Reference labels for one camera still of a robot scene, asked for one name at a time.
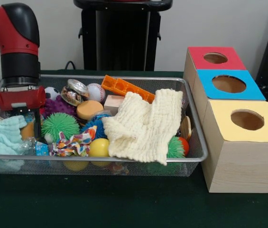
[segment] orange plastic block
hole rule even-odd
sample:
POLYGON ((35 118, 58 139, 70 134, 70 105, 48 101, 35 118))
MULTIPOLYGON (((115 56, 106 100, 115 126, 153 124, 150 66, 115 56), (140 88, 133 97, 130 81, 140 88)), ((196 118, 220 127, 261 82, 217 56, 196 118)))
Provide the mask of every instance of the orange plastic block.
POLYGON ((102 88, 112 91, 113 93, 120 96, 125 96, 127 92, 133 92, 139 94, 143 100, 148 101, 149 103, 152 103, 153 100, 155 99, 154 94, 151 94, 150 92, 145 91, 140 87, 137 87, 120 78, 114 79, 108 75, 105 76, 101 86, 102 88))

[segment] metal basket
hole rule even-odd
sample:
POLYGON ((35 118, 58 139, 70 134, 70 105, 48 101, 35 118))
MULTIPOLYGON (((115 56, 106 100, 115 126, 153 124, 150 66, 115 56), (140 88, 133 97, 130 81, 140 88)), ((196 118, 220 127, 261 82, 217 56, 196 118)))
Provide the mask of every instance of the metal basket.
MULTIPOLYGON (((42 75, 40 85, 52 86, 62 90, 69 78, 74 78, 85 85, 101 84, 103 76, 67 76, 42 75)), ((55 156, 20 156, 0 155, 0 173, 3 174, 51 174, 51 175, 132 175, 132 176, 184 176, 192 174, 199 162, 206 159, 208 150, 201 129, 188 83, 180 78, 154 77, 119 77, 151 93, 162 88, 183 91, 183 113, 191 119, 192 136, 189 140, 190 152, 183 159, 167 159, 166 167, 157 162, 140 163, 122 158, 96 157, 55 157, 55 156), (106 167, 97 166, 97 162, 111 162, 106 167)))

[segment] yellow ball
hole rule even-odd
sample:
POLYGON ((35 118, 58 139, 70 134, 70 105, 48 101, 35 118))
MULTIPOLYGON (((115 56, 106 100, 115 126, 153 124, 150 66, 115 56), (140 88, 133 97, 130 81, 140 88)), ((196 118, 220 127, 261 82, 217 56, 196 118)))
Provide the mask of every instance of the yellow ball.
MULTIPOLYGON (((109 144, 107 139, 96 139, 90 145, 89 157, 109 157, 109 144)), ((93 165, 104 167, 110 164, 110 161, 92 161, 93 165)))
POLYGON ((79 172, 88 166, 88 161, 64 161, 63 164, 71 171, 79 172))

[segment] red box top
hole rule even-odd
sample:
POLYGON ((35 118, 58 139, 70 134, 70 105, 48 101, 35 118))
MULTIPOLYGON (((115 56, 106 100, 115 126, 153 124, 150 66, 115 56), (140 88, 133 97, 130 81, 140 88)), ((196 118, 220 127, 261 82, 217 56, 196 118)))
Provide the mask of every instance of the red box top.
POLYGON ((232 47, 188 47, 197 70, 246 70, 232 47))

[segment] light blue cloth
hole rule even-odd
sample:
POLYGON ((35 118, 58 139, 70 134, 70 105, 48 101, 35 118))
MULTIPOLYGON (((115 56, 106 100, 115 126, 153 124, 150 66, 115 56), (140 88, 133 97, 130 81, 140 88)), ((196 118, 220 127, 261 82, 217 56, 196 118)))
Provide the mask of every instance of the light blue cloth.
MULTIPOLYGON (((26 125, 21 115, 0 121, 0 155, 22 155, 25 152, 20 128, 26 125)), ((0 160, 0 171, 17 171, 23 164, 23 160, 0 160)))

